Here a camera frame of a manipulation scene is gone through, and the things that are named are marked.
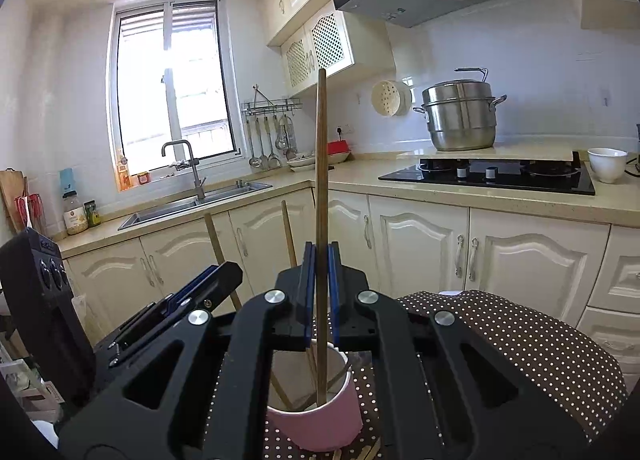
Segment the pot lid handle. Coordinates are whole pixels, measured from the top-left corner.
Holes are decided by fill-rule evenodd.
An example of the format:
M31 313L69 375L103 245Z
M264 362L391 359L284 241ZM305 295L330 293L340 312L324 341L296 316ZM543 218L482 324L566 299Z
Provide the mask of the pot lid handle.
M484 78L482 78L483 83L486 82L486 77L489 75L489 69L481 68L479 66L457 68L454 70L454 72L482 72L482 75L484 76Z

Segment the silver screw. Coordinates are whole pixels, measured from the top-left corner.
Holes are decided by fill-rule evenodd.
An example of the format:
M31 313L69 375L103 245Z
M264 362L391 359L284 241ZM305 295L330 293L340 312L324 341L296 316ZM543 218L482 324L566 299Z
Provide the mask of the silver screw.
M204 325L209 320L209 312L206 310L194 310L187 319L192 325Z
M362 291L358 294L358 301L366 305L373 305L379 299L380 296L375 291Z
M277 289L273 290L273 291L269 291L268 293L266 293L264 295L264 299L267 300L267 303L273 303L274 305L276 303L280 303L282 301L284 301L286 295L285 293L283 293L283 291L279 291Z
M456 316L446 310L440 310L436 313L435 320L438 325L449 326L453 325L453 322L456 320Z

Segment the utensil rack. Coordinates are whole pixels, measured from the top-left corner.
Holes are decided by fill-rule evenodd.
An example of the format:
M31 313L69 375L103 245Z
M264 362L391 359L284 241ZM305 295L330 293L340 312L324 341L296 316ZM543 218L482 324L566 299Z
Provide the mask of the utensil rack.
M258 101L258 94L263 100ZM254 100L242 103L242 113L245 116L273 115L292 112L302 108L302 101L297 98L284 98L271 100L258 89L258 85L254 85Z

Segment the faucet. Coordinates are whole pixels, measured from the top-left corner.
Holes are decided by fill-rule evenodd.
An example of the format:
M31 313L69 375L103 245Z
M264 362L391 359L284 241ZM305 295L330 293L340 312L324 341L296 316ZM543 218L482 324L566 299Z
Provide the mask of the faucet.
M187 145L187 148L189 148L189 156L191 159L189 160L188 164L191 165L191 171L193 172L193 182L196 186L195 187L196 196L198 196L198 200L204 200L204 188L202 187L202 185L204 184L204 181L207 180L207 177L205 177L202 180L200 180L200 178L198 177L196 164L200 164L200 161L197 160L195 157L193 157L193 148L191 148L191 143L188 142L186 139L180 139L179 141L169 141L168 143L165 143L162 145L162 157L166 157L167 146L176 146L176 145Z

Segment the gas stove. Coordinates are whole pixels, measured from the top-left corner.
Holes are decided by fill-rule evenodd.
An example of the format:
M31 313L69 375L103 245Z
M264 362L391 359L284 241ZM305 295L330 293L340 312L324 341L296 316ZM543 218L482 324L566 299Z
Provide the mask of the gas stove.
M474 185L595 195L591 177L578 152L565 161L486 161L420 159L420 164L378 177L396 182Z

